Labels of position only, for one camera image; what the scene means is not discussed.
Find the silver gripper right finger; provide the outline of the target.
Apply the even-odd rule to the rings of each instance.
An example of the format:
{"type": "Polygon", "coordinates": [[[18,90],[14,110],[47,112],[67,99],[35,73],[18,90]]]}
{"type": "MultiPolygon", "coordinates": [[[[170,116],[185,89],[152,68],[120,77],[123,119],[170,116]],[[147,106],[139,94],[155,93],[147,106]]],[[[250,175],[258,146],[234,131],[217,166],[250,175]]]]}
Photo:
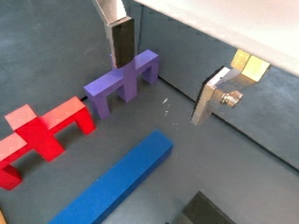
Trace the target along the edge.
{"type": "Polygon", "coordinates": [[[234,108],[243,97],[239,90],[258,83],[271,64],[238,49],[231,68],[222,67],[203,82],[191,122],[201,125],[221,105],[234,108]]]}

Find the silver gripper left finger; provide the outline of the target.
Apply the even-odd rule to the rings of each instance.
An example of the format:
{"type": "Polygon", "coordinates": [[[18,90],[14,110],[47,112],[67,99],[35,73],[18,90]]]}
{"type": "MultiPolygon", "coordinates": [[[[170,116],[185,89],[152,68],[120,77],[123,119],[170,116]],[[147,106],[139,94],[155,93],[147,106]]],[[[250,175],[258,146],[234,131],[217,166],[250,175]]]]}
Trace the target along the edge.
{"type": "Polygon", "coordinates": [[[127,15],[123,0],[92,0],[106,25],[112,61],[116,68],[135,57],[135,20],[127,15]]]}

